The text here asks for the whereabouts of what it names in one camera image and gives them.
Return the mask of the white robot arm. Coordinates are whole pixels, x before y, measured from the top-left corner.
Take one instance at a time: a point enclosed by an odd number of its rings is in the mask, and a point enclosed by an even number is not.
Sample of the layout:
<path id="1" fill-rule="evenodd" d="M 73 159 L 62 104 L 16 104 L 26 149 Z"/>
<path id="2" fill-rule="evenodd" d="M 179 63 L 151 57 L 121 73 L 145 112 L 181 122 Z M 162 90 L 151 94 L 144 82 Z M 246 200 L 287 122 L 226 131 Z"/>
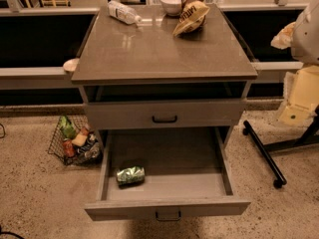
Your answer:
<path id="1" fill-rule="evenodd" d="M 286 25 L 271 41 L 277 49 L 291 50 L 302 67 L 285 77 L 285 101 L 278 120 L 298 125 L 315 114 L 319 106 L 319 0 L 312 0 L 297 20 Z"/>

